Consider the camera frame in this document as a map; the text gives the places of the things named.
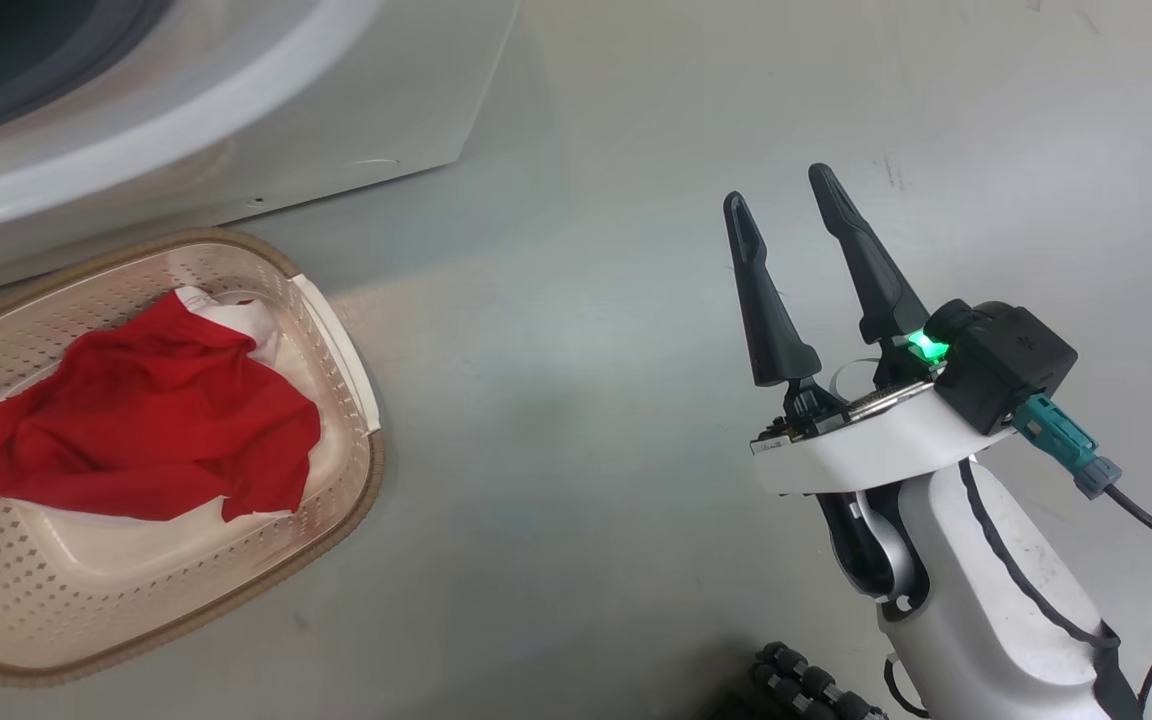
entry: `red cloth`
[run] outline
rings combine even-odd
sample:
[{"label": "red cloth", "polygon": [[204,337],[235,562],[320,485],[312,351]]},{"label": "red cloth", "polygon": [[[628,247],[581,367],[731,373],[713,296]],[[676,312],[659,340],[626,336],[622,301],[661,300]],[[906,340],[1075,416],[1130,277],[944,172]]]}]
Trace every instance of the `red cloth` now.
[{"label": "red cloth", "polygon": [[319,411],[247,357],[255,347],[175,293],[84,334],[54,374],[0,402],[0,495],[141,520],[215,497],[225,521],[296,510]]}]

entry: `perforated basket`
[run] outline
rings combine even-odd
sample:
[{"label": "perforated basket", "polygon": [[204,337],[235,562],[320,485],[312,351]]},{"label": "perforated basket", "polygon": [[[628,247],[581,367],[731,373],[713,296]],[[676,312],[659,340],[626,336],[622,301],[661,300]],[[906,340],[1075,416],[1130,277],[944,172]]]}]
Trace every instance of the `perforated basket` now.
[{"label": "perforated basket", "polygon": [[0,683],[46,685],[139,655],[233,611],[349,535],[380,491],[376,396],[314,285],[248,234],[182,232],[66,270],[0,300],[0,397],[36,382],[70,341],[180,286],[274,311],[275,369],[319,406],[300,511],[223,523],[92,521],[0,497]]}]

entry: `gray floor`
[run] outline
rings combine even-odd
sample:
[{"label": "gray floor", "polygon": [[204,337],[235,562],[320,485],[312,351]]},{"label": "gray floor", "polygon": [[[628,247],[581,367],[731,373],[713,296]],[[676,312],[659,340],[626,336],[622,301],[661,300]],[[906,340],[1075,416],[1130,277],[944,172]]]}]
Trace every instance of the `gray floor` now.
[{"label": "gray floor", "polygon": [[[526,0],[461,164],[247,226],[374,373],[364,525],[0,717],[673,719],[773,638],[893,707],[814,502],[764,495],[746,448],[780,397],[749,379],[723,194],[827,367],[867,355],[817,160],[929,305],[1015,301],[1079,348],[1060,400],[1152,507],[1152,3]],[[1020,442],[986,461],[1139,682],[1152,536]]]}]

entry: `washing machine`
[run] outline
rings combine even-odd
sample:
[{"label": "washing machine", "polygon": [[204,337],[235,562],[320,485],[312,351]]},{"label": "washing machine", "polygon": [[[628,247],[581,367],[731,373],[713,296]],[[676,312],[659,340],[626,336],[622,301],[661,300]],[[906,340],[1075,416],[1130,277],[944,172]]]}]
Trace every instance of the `washing machine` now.
[{"label": "washing machine", "polygon": [[517,5],[0,0],[0,285],[456,160]]}]

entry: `cable connector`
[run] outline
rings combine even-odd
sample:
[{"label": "cable connector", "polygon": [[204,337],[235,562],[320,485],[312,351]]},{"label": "cable connector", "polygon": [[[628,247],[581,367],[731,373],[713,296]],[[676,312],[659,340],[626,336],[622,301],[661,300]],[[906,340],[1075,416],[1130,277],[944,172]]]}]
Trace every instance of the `cable connector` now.
[{"label": "cable connector", "polygon": [[1020,407],[1014,425],[1030,445],[1055,457],[1069,470],[1074,484],[1089,500],[1100,497],[1105,488],[1123,477],[1123,470],[1114,461],[1096,454],[1101,444],[1078,427],[1078,423],[1043,393]]}]

